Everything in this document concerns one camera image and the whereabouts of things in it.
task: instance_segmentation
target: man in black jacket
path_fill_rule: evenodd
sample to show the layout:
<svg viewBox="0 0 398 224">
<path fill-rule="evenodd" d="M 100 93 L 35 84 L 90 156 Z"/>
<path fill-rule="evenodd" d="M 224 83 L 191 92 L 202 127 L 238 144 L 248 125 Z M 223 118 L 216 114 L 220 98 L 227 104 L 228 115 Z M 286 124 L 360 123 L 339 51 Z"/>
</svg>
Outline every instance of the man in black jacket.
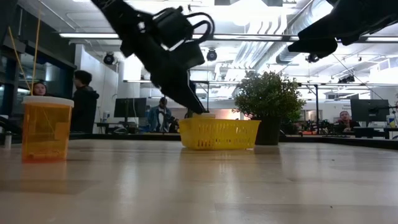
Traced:
<svg viewBox="0 0 398 224">
<path fill-rule="evenodd" d="M 73 82 L 76 92 L 73 95 L 75 107 L 72 110 L 71 131 L 93 133 L 97 99 L 100 97 L 89 86 L 93 76 L 86 71 L 76 71 Z"/>
</svg>

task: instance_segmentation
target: yellow plastic basket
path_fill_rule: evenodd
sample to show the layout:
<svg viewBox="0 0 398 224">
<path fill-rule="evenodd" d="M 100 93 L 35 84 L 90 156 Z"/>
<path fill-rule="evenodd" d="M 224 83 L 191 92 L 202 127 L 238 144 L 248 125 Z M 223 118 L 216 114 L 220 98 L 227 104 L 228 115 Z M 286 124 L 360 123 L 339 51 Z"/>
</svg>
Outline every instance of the yellow plastic basket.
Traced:
<svg viewBox="0 0 398 224">
<path fill-rule="evenodd" d="M 191 149 L 254 147 L 260 121 L 188 118 L 180 121 L 181 142 Z"/>
</svg>

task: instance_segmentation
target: black pot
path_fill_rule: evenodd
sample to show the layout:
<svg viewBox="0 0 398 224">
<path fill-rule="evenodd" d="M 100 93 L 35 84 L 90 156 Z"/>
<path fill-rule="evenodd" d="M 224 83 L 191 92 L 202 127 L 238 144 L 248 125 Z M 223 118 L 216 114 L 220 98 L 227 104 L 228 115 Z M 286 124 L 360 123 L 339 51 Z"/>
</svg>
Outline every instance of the black pot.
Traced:
<svg viewBox="0 0 398 224">
<path fill-rule="evenodd" d="M 282 119 L 280 117 L 253 118 L 261 120 L 257 131 L 256 145 L 276 146 L 279 143 L 279 131 Z"/>
</svg>

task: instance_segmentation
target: green plant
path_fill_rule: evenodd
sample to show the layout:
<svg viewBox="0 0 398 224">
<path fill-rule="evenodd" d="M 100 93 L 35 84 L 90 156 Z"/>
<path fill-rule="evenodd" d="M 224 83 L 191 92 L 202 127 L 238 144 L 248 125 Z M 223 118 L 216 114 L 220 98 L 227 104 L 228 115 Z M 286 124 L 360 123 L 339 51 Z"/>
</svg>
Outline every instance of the green plant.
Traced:
<svg viewBox="0 0 398 224">
<path fill-rule="evenodd" d="M 305 105 L 305 101 L 299 99 L 301 94 L 297 91 L 298 87 L 297 82 L 282 78 L 275 72 L 246 72 L 238 85 L 239 94 L 235 99 L 238 108 L 234 111 L 250 118 L 281 117 L 296 120 Z"/>
</svg>

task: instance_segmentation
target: man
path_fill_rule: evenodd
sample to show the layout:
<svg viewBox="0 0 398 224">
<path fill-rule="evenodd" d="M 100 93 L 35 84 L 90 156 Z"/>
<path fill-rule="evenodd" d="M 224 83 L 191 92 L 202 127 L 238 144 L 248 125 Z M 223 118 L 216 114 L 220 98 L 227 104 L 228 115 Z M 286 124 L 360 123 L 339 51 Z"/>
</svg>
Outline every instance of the man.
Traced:
<svg viewBox="0 0 398 224">
<path fill-rule="evenodd" d="M 100 97 L 89 86 L 93 76 L 86 71 L 76 71 L 73 82 L 76 92 L 73 96 L 75 107 L 72 110 L 71 130 L 83 133 L 93 133 L 97 99 Z"/>
<path fill-rule="evenodd" d="M 148 114 L 150 132 L 167 133 L 169 131 L 169 119 L 172 116 L 172 112 L 166 106 L 167 99 L 162 97 L 159 101 L 159 105 L 150 109 Z"/>
</svg>

